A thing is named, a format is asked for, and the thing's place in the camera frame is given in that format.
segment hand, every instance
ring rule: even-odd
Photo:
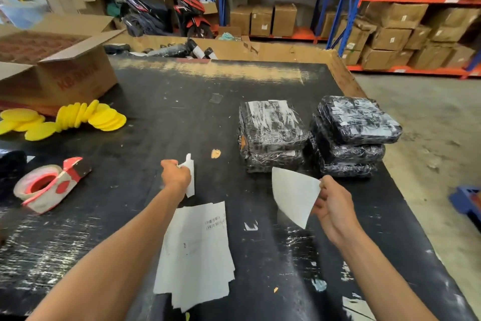
[[[354,212],[351,194],[330,175],[325,175],[319,185],[321,191],[312,208],[329,240],[338,248],[350,236],[362,231]]]
[[[166,159],[160,162],[160,165],[164,168],[162,172],[162,179],[164,180],[165,187],[171,184],[178,184],[183,189],[187,189],[190,184],[190,170],[187,167],[177,167],[178,161]]]

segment open cardboard box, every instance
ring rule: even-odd
[[[69,26],[60,23],[67,20]],[[25,107],[55,116],[62,105],[102,96],[117,83],[102,44],[122,31],[102,32],[110,22],[88,16],[74,24],[49,14],[29,30],[0,25],[0,110]]]
[[[147,48],[158,49],[160,45],[184,44],[185,37],[141,36],[134,38],[127,32],[107,42],[129,44],[131,51],[141,52]],[[194,39],[202,50],[211,47],[220,60],[273,61],[289,63],[326,64],[339,88],[346,96],[366,97],[354,76],[346,68],[337,51],[325,50],[315,45],[254,43],[243,41],[223,41]]]

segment packing table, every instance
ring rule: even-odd
[[[196,195],[181,206],[225,201],[236,270],[229,296],[195,306],[190,319],[347,319],[342,297],[363,294],[339,252],[316,218],[302,230],[278,211],[270,174],[247,174],[237,145],[242,101],[287,99],[308,125],[322,96],[342,95],[327,66],[123,56],[111,62],[120,84],[101,101],[127,116],[122,129],[85,124],[40,142],[18,133],[0,137],[0,148],[36,156],[29,169],[72,156],[92,162],[57,208],[28,217],[0,249],[0,314],[28,315],[82,256],[145,208],[162,187],[162,159],[183,161],[191,153]],[[210,102],[215,93],[223,96],[219,103],[217,95]],[[213,149],[221,151],[218,159]],[[384,165],[369,180],[340,183],[352,193],[364,230],[439,320],[476,320]],[[15,201],[3,199],[0,210]],[[247,231],[255,224],[257,231]],[[170,295],[152,292],[157,261],[128,319],[184,320]],[[316,280],[327,289],[316,291]]]

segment plastic-wrapped parcel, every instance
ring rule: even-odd
[[[309,133],[309,141],[304,149],[305,156],[309,158],[321,175],[333,177],[369,178],[377,172],[375,164],[333,164],[326,163],[316,144],[316,139]]]
[[[312,115],[311,132],[326,163],[370,164],[382,160],[386,147],[384,144],[345,145],[338,144],[330,131],[328,121],[319,115]]]
[[[296,171],[304,163],[302,150],[279,151],[267,154],[250,153],[246,150],[246,146],[242,145],[240,131],[239,129],[238,143],[240,155],[245,161],[248,173],[270,173],[272,172],[272,167]]]
[[[251,101],[240,104],[239,122],[243,148],[255,154],[299,151],[308,130],[287,101]]]
[[[403,133],[399,123],[367,98],[325,96],[317,110],[329,119],[334,138],[339,143],[393,143]]]

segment tape roll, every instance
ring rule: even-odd
[[[15,183],[25,174],[26,165],[24,151],[0,149],[0,198],[12,193]]]
[[[14,195],[22,201],[34,196],[38,191],[45,188],[52,180],[62,172],[58,165],[44,165],[24,175],[14,187]]]

